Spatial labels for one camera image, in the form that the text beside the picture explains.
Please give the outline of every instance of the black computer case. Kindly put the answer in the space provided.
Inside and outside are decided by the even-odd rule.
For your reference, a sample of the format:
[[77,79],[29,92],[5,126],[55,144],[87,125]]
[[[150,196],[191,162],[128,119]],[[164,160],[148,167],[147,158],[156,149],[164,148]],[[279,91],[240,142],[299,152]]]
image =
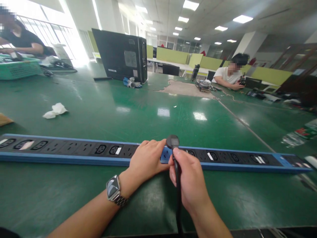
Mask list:
[[148,78],[146,39],[112,31],[92,29],[108,77],[134,77],[144,84]]

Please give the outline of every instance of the power strip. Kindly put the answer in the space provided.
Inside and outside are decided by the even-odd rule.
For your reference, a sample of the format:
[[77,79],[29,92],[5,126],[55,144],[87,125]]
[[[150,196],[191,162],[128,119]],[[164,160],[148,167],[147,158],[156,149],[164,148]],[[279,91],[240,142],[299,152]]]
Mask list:
[[[0,161],[129,166],[137,143],[4,134],[0,137]],[[293,154],[223,150],[180,146],[195,156],[205,170],[306,173],[313,169]],[[165,147],[161,162],[172,151]]]

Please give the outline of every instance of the green plastic basket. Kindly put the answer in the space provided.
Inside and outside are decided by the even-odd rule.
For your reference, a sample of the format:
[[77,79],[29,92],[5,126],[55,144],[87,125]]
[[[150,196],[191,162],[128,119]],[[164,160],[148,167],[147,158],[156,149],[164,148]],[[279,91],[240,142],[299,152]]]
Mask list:
[[[9,55],[0,55],[0,61],[11,59]],[[13,80],[42,73],[38,59],[24,58],[21,62],[0,63],[0,80]]]

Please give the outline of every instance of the metal watch band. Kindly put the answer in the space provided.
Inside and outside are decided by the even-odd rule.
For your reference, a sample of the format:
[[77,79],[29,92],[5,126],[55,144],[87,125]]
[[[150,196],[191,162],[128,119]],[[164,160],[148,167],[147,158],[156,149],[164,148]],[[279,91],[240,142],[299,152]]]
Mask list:
[[118,206],[123,207],[127,203],[128,200],[129,199],[126,199],[120,194],[118,194],[117,197],[113,199],[113,202],[117,204]]

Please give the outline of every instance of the silver watch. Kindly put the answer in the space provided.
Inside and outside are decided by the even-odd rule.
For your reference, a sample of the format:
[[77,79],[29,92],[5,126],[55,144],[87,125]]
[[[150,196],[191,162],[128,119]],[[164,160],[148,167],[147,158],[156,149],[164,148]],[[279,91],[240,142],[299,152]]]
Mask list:
[[120,207],[123,207],[128,199],[121,196],[120,193],[120,181],[117,175],[114,175],[108,182],[107,182],[107,194],[108,200],[114,202]]

